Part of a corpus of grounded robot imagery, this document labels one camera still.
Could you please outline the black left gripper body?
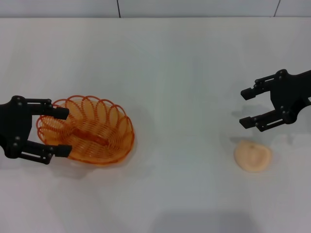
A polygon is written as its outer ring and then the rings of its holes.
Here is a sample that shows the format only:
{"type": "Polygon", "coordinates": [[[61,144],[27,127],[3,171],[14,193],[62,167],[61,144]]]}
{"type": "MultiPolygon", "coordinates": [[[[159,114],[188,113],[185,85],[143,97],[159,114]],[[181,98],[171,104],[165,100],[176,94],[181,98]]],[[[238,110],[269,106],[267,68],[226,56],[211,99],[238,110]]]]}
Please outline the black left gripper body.
{"type": "Polygon", "coordinates": [[[6,157],[19,158],[27,145],[32,128],[32,114],[22,96],[13,96],[0,106],[0,146],[6,157]]]}

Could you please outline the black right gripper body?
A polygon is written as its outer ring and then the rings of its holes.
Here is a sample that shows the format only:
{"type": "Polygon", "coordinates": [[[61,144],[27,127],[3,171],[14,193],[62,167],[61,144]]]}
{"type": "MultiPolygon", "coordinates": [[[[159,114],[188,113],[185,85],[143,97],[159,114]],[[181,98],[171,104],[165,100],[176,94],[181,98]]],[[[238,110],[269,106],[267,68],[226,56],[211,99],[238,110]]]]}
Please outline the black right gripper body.
{"type": "Polygon", "coordinates": [[[292,75],[285,69],[278,71],[270,97],[285,124],[296,122],[300,111],[311,105],[311,72],[292,75]]]}

